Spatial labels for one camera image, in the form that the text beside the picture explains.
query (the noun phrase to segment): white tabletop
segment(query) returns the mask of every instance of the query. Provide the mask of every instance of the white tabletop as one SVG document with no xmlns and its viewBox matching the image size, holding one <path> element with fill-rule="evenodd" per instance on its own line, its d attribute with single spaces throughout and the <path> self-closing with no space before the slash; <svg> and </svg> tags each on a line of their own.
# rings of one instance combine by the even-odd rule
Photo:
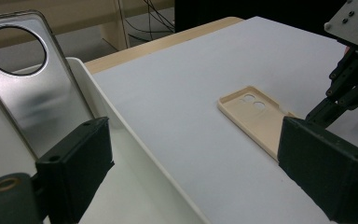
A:
<svg viewBox="0 0 358 224">
<path fill-rule="evenodd" d="M 218 110 L 217 100 L 253 85 L 304 118 L 325 97 L 344 49 L 336 40 L 252 18 L 95 78 L 212 223 L 330 223 Z M 330 130 L 358 146 L 358 110 Z"/>
</svg>

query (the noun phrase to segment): screw hole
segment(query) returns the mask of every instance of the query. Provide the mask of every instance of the screw hole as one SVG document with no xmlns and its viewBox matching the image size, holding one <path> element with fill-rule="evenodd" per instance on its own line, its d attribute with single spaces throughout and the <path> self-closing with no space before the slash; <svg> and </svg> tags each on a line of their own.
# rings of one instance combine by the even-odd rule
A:
<svg viewBox="0 0 358 224">
<path fill-rule="evenodd" d="M 0 192 L 13 189 L 18 184 L 20 184 L 20 180 L 17 177 L 3 179 L 0 181 Z"/>
</svg>

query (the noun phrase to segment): beige phone case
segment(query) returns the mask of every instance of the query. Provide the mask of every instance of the beige phone case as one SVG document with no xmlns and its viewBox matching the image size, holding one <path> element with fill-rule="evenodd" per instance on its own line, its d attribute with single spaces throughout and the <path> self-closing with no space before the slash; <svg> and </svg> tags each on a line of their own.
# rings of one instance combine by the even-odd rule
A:
<svg viewBox="0 0 358 224">
<path fill-rule="evenodd" d="M 277 161 L 284 116 L 294 117 L 253 86 L 219 99 L 219 109 Z"/>
</svg>

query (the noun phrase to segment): white plastic tray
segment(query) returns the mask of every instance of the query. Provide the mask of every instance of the white plastic tray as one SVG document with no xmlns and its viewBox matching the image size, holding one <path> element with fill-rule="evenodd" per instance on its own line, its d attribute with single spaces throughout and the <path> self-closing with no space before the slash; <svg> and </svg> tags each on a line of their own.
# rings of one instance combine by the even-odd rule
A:
<svg viewBox="0 0 358 224">
<path fill-rule="evenodd" d="M 115 161 L 80 223 L 210 223 L 106 100 L 83 63 L 68 62 L 95 117 L 110 118 Z M 0 108 L 0 176 L 17 172 L 35 174 L 34 159 Z"/>
</svg>

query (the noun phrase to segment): bolt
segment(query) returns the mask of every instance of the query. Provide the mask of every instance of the bolt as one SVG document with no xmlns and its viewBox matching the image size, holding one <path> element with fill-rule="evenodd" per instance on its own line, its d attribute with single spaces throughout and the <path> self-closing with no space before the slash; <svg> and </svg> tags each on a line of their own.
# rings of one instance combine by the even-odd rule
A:
<svg viewBox="0 0 358 224">
<path fill-rule="evenodd" d="M 331 29 L 331 26 L 332 26 L 332 24 L 331 24 L 330 22 L 327 22 L 327 23 L 324 24 L 324 29 L 325 29 L 326 31 L 328 31 L 328 30 Z"/>
</svg>

